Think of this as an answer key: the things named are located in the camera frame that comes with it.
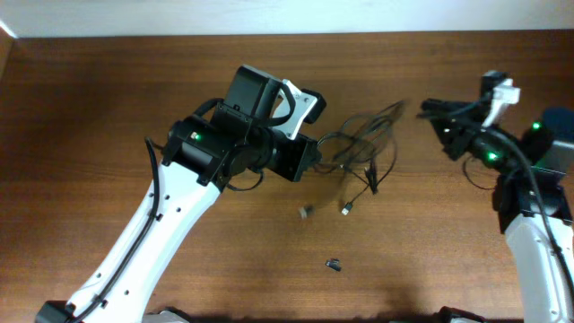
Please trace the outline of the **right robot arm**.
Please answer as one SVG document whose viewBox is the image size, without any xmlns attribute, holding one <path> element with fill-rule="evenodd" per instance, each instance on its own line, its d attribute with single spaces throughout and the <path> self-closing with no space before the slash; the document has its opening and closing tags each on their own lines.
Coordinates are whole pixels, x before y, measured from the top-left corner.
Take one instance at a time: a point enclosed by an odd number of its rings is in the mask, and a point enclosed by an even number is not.
<svg viewBox="0 0 574 323">
<path fill-rule="evenodd" d="M 427 99 L 444 152 L 469 153 L 499 173 L 492 194 L 500 231 L 515 259 L 526 322 L 573 320 L 573 214 L 560 182 L 573 163 L 573 112 L 546 109 L 516 138 L 486 126 L 485 104 Z"/>
</svg>

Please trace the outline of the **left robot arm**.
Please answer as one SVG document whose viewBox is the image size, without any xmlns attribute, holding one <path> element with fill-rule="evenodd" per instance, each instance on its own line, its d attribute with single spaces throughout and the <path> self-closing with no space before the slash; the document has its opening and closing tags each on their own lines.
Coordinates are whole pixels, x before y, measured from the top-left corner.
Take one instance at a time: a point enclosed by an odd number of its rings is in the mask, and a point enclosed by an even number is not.
<svg viewBox="0 0 574 323">
<path fill-rule="evenodd" d="M 152 183 L 134 216 L 93 275 L 66 301 L 47 301 L 38 322 L 181 322 L 175 310 L 148 313 L 168 264 L 233 177 L 267 171 L 291 182 L 320 159 L 303 135 L 326 107 L 321 94 L 249 65 L 227 94 L 202 103 L 150 150 Z"/>
</svg>

